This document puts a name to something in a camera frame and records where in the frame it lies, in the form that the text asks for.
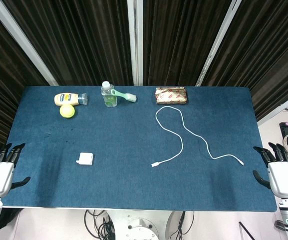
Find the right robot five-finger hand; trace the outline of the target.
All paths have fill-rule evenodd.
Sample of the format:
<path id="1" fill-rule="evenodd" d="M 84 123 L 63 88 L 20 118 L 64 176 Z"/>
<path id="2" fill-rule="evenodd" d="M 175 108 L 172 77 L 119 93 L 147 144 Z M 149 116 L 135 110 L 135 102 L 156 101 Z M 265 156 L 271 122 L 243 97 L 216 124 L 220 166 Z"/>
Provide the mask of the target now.
<path id="1" fill-rule="evenodd" d="M 264 180 L 256 170 L 253 170 L 253 175 L 259 184 L 270 189 L 275 196 L 288 199 L 288 152 L 279 143 L 270 142 L 269 146 L 274 152 L 263 147 L 253 147 L 264 161 L 269 180 Z"/>

